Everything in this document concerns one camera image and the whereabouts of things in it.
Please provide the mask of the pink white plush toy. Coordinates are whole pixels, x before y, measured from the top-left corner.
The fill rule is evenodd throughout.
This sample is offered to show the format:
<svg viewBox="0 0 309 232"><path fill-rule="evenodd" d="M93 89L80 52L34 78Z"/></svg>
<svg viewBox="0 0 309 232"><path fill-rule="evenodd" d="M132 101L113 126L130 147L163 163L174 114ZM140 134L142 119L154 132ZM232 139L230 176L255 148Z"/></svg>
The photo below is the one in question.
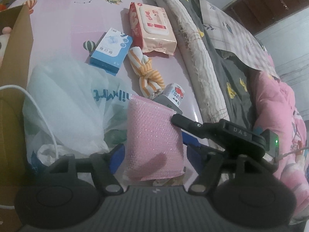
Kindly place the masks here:
<svg viewBox="0 0 309 232"><path fill-rule="evenodd" d="M6 47L10 38L10 33L12 32L11 27L4 27L2 34L0 35L0 66L2 65Z"/></svg>

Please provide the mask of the pink wet wipes pack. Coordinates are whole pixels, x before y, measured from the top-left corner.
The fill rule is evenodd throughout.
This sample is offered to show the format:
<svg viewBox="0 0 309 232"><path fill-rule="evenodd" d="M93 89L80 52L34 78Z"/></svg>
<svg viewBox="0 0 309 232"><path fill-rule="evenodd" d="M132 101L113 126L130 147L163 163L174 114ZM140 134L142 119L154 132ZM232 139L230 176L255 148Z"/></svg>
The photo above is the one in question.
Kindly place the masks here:
<svg viewBox="0 0 309 232"><path fill-rule="evenodd" d="M129 21L134 45L143 53L155 51L174 55L177 40L165 9L132 2Z"/></svg>

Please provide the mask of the pink floral blanket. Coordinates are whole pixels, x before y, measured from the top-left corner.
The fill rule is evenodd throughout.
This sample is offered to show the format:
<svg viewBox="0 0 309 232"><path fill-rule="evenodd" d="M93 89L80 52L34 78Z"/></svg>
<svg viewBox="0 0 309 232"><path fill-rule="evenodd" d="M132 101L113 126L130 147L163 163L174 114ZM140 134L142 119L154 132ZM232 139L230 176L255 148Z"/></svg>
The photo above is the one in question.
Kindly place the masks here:
<svg viewBox="0 0 309 232"><path fill-rule="evenodd" d="M294 91L279 78L264 71L255 71L249 77L250 92L256 108L254 132L270 129L279 136L279 161L274 176L289 187L296 196L296 210L291 224L308 220L307 130L295 106Z"/></svg>

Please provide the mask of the blue white bandage box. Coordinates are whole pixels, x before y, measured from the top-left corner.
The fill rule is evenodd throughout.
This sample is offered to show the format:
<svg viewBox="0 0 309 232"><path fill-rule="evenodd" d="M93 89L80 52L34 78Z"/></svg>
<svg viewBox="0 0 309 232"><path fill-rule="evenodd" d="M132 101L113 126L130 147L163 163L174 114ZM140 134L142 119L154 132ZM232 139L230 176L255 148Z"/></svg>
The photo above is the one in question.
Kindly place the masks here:
<svg viewBox="0 0 309 232"><path fill-rule="evenodd" d="M90 64L116 75L132 45L132 37L110 28L98 43L90 57Z"/></svg>

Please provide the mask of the pink bubble wrap pouch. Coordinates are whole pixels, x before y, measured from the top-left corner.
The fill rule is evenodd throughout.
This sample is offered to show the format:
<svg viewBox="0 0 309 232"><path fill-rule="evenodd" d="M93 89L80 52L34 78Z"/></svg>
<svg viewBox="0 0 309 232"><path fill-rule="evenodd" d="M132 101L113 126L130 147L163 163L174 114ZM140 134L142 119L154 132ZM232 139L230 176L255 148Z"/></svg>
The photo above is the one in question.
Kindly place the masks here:
<svg viewBox="0 0 309 232"><path fill-rule="evenodd" d="M175 111L133 95L127 110L126 174L134 181L161 180L184 174L181 129L171 123Z"/></svg>

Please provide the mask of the grey patterned quilt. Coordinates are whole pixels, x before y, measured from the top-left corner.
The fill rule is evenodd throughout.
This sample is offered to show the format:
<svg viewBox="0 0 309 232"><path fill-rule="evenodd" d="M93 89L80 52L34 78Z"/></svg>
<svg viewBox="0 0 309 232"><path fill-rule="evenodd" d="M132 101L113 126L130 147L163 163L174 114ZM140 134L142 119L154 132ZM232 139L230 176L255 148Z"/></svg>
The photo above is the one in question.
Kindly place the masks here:
<svg viewBox="0 0 309 232"><path fill-rule="evenodd" d="M276 75L267 51L240 23L206 0L189 0L190 15L202 29L231 122L248 129L256 121L249 89L254 71Z"/></svg>

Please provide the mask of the white plastic shopping bag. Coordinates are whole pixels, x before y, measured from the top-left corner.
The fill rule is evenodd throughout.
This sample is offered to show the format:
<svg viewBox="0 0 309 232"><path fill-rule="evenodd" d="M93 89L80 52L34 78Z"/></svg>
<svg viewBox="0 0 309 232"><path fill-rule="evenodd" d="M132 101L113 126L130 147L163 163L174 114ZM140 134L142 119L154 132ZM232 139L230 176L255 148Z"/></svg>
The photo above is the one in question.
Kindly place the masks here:
<svg viewBox="0 0 309 232"><path fill-rule="evenodd" d="M33 68L23 107L27 160L40 172L69 154L108 153L127 139L133 90L89 64L56 59Z"/></svg>

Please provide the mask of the orange striped knotted cloth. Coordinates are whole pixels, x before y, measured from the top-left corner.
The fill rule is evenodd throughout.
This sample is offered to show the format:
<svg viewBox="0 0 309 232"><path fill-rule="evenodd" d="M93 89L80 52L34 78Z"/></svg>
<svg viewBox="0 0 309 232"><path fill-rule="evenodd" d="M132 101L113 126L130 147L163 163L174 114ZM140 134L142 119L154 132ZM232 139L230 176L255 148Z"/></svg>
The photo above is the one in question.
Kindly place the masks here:
<svg viewBox="0 0 309 232"><path fill-rule="evenodd" d="M140 47L130 48L128 58L134 73L139 77L141 93L145 98L155 99L165 89L165 83L160 72L153 69L152 60L143 54Z"/></svg>

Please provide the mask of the brown cardboard box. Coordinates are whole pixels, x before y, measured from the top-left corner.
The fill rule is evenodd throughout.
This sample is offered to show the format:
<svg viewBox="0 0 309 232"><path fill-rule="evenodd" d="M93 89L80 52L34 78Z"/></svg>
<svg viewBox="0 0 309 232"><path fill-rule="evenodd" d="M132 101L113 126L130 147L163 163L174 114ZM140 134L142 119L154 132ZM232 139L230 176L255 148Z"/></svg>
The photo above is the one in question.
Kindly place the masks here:
<svg viewBox="0 0 309 232"><path fill-rule="evenodd" d="M12 32L1 65L1 86L26 88L33 44L28 7L20 5L2 11L1 34L4 27L11 27ZM1 231L17 231L21 227L14 199L28 176L24 100L24 93L18 89L1 90Z"/></svg>

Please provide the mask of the dark wooden cabinet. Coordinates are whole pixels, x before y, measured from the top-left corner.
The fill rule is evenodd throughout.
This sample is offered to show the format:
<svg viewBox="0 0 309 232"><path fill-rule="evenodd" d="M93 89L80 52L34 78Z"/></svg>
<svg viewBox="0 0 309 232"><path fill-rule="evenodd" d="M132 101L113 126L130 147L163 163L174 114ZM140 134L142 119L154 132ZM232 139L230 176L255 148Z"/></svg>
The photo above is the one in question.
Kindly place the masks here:
<svg viewBox="0 0 309 232"><path fill-rule="evenodd" d="M308 0L235 0L223 11L253 35L308 7Z"/></svg>

